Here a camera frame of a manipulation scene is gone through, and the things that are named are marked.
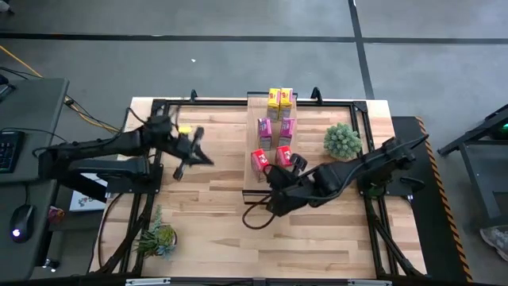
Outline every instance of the green plant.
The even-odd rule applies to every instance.
[[[176,245],[176,232],[170,225],[162,226],[162,210],[160,205],[156,208],[156,217],[153,226],[141,233],[137,240],[137,251],[145,257],[162,256],[169,260]]]
[[[362,141],[349,125],[337,123],[326,130],[324,148],[331,157],[350,159],[362,149]]]

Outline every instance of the yellow object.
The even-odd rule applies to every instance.
[[[268,93],[267,117],[277,121],[279,119],[280,89],[270,88]]]
[[[28,64],[26,64],[24,61],[20,60],[17,56],[15,56],[12,52],[9,52],[9,50],[7,50],[6,48],[4,48],[3,46],[0,45],[0,49],[5,52],[7,55],[11,56],[13,59],[15,59],[18,63],[22,64],[25,68],[28,68],[31,72],[33,72],[35,75],[37,76],[40,76],[41,78],[43,77],[42,75],[40,75],[40,73],[38,73],[36,70],[34,70],[33,68],[31,68]],[[90,123],[91,125],[93,126],[97,126],[97,127],[102,127],[104,129],[107,129],[107,130],[110,130],[110,131],[114,131],[114,132],[119,132],[118,129],[116,128],[113,128],[113,127],[110,127],[110,126],[105,126],[103,124],[100,124],[100,123],[97,123],[97,122],[93,122],[91,121],[89,118],[87,118],[85,115],[81,114],[81,111],[79,111],[78,107],[74,106],[74,105],[70,105],[70,107],[77,111],[79,116],[86,122]]]
[[[291,114],[291,107],[293,106],[293,89],[281,88],[280,89],[280,112],[279,118],[289,118]]]
[[[192,131],[192,128],[190,126],[180,126],[178,128],[178,132],[182,134],[189,134]]]

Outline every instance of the computer mouse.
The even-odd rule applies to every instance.
[[[10,237],[14,242],[22,243],[32,237],[35,207],[24,204],[13,212],[10,218]]]

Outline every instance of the computer keyboard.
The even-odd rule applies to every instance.
[[[21,131],[0,133],[0,174],[14,172],[24,137],[25,133]]]

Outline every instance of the pink box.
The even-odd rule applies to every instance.
[[[279,146],[289,146],[293,138],[294,118],[283,118],[280,125]]]
[[[271,121],[270,118],[259,118],[257,120],[258,135],[260,136],[260,148],[270,151],[271,148]]]

